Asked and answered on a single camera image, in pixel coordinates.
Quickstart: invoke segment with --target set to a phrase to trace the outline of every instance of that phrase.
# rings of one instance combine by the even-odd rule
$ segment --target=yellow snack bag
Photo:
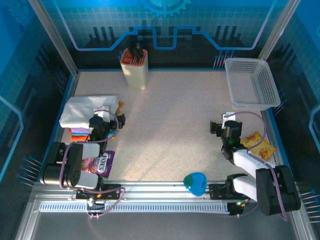
[[[244,139],[241,139],[240,143],[243,144],[246,148],[250,148],[253,145],[257,144],[261,139],[262,139],[262,136],[258,131],[256,131],[252,135]],[[262,143],[252,148],[250,151],[257,157],[260,157],[263,160],[267,161],[272,155],[272,153],[276,151],[276,149],[273,146],[271,146],[271,144],[268,141],[263,140]]]

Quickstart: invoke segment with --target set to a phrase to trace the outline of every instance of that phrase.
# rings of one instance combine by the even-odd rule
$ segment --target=speckled countertop
[[[221,139],[210,134],[211,120],[234,111],[224,71],[151,71],[144,90],[128,88],[122,71],[82,72],[75,96],[83,95],[117,95],[124,102],[125,126],[107,146],[115,151],[111,180],[182,181],[191,172],[225,180],[244,172],[224,159]],[[237,120],[241,137],[263,133],[258,118]],[[62,141],[71,141],[69,131]]]

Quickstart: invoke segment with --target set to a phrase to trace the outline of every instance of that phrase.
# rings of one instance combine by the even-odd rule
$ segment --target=snack bag
[[[244,139],[241,139],[240,143],[243,144],[246,148],[250,148],[253,145],[260,142],[261,139],[262,139],[262,136],[258,131],[256,131],[252,135]],[[272,153],[276,151],[276,149],[273,146],[271,146],[269,142],[267,142],[266,140],[263,140],[262,143],[260,143],[258,146],[254,147],[250,151],[257,157],[260,157],[263,160],[267,161],[272,155]]]
[[[103,156],[83,159],[81,163],[81,170],[108,178],[114,157],[114,151],[105,151]]]

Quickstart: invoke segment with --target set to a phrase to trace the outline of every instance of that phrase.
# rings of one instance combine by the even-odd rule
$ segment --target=mesh basket
[[[228,58],[225,71],[234,109],[266,110],[280,105],[280,98],[266,61]]]

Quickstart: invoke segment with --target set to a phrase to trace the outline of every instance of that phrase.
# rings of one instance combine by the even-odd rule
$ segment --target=white cloth
[[[119,106],[117,96],[73,96],[66,102],[60,117],[62,128],[89,128],[89,120],[94,116],[94,110],[98,108],[110,110],[116,113]],[[108,112],[98,114],[103,116],[105,122],[114,119]]]

